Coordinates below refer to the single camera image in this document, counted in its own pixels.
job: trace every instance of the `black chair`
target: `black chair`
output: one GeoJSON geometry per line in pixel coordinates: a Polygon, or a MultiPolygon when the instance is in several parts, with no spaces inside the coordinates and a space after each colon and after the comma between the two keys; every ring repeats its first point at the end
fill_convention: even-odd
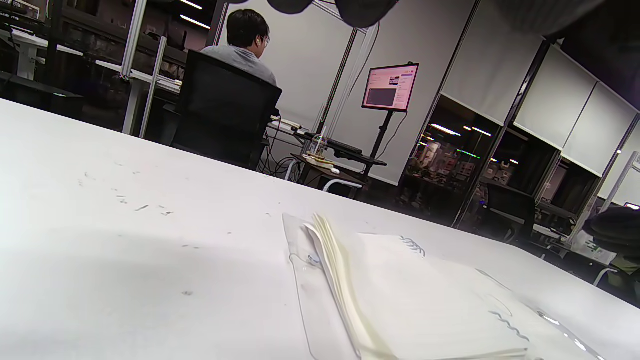
{"type": "Polygon", "coordinates": [[[498,241],[515,240],[526,245],[531,240],[536,216],[533,197],[501,184],[487,183],[487,190],[488,201],[477,233],[498,241]],[[521,219],[524,223],[516,225],[515,221],[496,211],[521,219]]]}
{"type": "Polygon", "coordinates": [[[178,103],[164,107],[161,143],[255,170],[282,90],[190,51],[178,103]]]}

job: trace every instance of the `glass window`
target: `glass window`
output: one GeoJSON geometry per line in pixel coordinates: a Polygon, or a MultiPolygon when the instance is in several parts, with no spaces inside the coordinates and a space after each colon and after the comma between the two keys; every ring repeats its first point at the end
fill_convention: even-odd
{"type": "Polygon", "coordinates": [[[400,181],[400,203],[451,225],[499,126],[441,96],[400,181]]]}

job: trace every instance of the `monitor screen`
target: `monitor screen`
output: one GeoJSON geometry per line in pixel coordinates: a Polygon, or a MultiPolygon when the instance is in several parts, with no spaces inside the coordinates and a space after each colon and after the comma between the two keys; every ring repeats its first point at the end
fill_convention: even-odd
{"type": "Polygon", "coordinates": [[[406,112],[418,64],[377,67],[369,70],[362,107],[406,112]]]}

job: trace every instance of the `notebook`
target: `notebook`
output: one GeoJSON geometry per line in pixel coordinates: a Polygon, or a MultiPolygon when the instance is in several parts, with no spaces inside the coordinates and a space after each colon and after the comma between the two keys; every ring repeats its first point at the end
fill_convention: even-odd
{"type": "Polygon", "coordinates": [[[529,339],[411,239],[349,234],[319,216],[307,227],[360,358],[526,359],[529,339]]]}

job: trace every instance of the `gray shirt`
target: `gray shirt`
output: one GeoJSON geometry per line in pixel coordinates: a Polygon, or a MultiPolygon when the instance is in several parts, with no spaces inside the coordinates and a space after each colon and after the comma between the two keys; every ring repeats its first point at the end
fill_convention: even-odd
{"type": "Polygon", "coordinates": [[[208,46],[202,49],[201,53],[224,61],[277,86],[276,77],[271,70],[247,49],[235,46],[208,46]]]}

